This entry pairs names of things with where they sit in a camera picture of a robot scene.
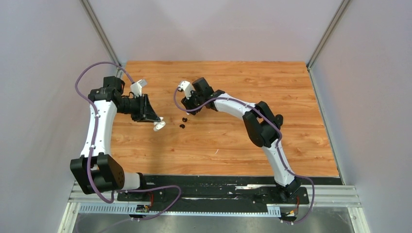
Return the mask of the white earbud charging case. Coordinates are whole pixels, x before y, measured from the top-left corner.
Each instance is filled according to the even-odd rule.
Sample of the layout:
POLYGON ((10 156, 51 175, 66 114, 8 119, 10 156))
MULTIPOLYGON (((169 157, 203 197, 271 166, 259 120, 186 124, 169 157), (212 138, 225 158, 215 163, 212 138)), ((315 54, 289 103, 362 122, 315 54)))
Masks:
POLYGON ((160 117, 159 120, 160 120, 159 122, 154 122, 153 123, 153 125, 154 125, 153 130, 155 132, 160 131, 166 125, 166 122, 164 121, 163 117, 160 117))

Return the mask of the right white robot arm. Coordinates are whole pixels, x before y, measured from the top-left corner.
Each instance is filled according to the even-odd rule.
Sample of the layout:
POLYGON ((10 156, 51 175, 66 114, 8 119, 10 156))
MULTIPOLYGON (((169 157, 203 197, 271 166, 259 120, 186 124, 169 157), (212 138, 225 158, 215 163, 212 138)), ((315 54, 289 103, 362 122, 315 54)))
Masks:
POLYGON ((293 173, 281 145, 282 115, 274 115, 267 103, 251 103, 237 99, 222 90, 213 90, 205 78, 190 83, 181 81, 176 91, 184 93, 182 111, 196 115, 203 107, 227 113, 243 121, 251 142, 261 148, 274 173, 278 198, 291 202, 301 182, 293 173))

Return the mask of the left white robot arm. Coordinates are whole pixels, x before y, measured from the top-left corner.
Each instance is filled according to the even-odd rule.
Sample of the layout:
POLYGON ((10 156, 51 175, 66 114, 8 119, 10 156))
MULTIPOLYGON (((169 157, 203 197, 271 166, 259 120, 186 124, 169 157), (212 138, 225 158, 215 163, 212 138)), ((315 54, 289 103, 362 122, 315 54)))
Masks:
POLYGON ((92 89, 87 96, 90 104, 90 122, 84 148, 78 159, 70 162, 70 170, 85 194, 130 189, 136 200, 148 197, 149 188, 141 173, 126 173, 111 153, 111 136, 117 113, 126 114, 135 122, 148 122, 154 131, 166 123, 153 110, 147 94, 139 83, 133 91, 123 95, 125 82, 115 76, 105 77, 103 86, 92 89))

